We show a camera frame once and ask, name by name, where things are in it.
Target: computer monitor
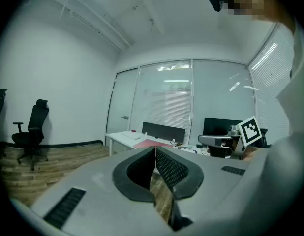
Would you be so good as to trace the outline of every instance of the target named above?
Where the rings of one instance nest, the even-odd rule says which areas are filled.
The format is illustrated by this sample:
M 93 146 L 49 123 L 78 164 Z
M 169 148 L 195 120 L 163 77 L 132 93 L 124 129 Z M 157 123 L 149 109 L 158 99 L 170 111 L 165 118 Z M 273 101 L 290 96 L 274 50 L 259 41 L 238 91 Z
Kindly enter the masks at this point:
M 240 122 L 242 122 L 242 120 L 205 118 L 205 124 L 203 126 L 203 135 L 227 135 L 229 127 L 236 126 Z

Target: chair armrest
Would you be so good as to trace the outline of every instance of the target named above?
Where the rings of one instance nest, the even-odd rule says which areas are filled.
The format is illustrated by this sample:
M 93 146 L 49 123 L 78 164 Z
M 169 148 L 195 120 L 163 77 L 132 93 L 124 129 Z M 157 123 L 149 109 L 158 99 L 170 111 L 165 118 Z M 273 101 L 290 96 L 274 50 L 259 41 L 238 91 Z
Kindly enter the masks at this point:
M 24 123 L 23 123 L 23 122 L 20 122 L 20 121 L 15 121 L 13 124 L 14 124 L 14 125 L 18 125 L 19 132 L 22 133 L 21 125 L 24 124 Z

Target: window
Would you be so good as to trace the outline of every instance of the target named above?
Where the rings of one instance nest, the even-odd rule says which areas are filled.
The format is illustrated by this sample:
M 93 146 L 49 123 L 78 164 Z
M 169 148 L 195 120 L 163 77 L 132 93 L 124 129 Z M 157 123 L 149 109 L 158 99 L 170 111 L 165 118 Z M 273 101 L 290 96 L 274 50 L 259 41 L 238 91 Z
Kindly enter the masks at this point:
M 268 129 L 267 143 L 273 144 L 289 134 L 289 121 L 277 96 L 290 81 L 293 36 L 284 25 L 278 25 L 265 47 L 249 65 L 256 96 L 257 121 Z
M 142 66 L 135 91 L 130 130 L 142 132 L 143 122 L 190 132 L 192 71 L 190 61 Z
M 189 143 L 203 134 L 204 119 L 245 120 L 255 115 L 254 91 L 245 65 L 194 60 L 194 106 Z

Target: fluorescent light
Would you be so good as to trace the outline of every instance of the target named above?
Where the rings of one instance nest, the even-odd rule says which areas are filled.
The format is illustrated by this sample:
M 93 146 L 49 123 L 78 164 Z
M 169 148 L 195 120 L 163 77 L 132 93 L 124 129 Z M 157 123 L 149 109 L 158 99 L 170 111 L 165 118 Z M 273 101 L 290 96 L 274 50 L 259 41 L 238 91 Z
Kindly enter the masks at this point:
M 182 69 L 182 68 L 189 68 L 189 65 L 173 65 L 172 69 Z
M 246 88 L 246 89 L 254 89 L 254 90 L 256 90 L 256 91 L 259 90 L 259 89 L 257 89 L 257 88 L 253 88 L 253 87 L 251 87 L 251 86 L 243 86 L 243 88 Z
M 170 70 L 167 66 L 161 66 L 157 69 L 158 71 L 167 71 Z
M 164 81 L 164 82 L 186 82 L 186 83 L 188 83 L 189 81 L 184 81 L 184 80 L 173 80 L 173 81 Z
M 238 74 L 235 74 L 235 75 L 233 75 L 233 76 L 231 76 L 230 79 L 233 79 L 233 78 L 235 78 L 235 77 L 238 76 L 238 75 L 239 75 L 239 73 L 238 73 Z
M 266 58 L 274 51 L 274 49 L 278 46 L 278 44 L 274 43 L 270 49 L 266 52 L 266 54 L 254 65 L 251 70 L 256 70 L 265 60 Z
M 239 84 L 240 84 L 240 82 L 236 82 L 236 83 L 230 88 L 230 92 L 233 91 Z

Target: pink paper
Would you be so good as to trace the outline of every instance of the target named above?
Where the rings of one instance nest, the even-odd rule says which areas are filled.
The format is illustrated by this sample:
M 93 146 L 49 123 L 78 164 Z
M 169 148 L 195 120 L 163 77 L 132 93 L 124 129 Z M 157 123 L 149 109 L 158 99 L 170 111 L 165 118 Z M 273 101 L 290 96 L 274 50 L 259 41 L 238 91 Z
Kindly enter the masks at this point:
M 149 146 L 168 146 L 168 147 L 173 147 L 173 145 L 160 143 L 160 142 L 153 141 L 153 140 L 150 140 L 150 139 L 146 139 L 146 140 L 144 140 L 144 141 L 136 144 L 134 147 L 135 148 L 143 148 L 143 147 L 149 147 Z

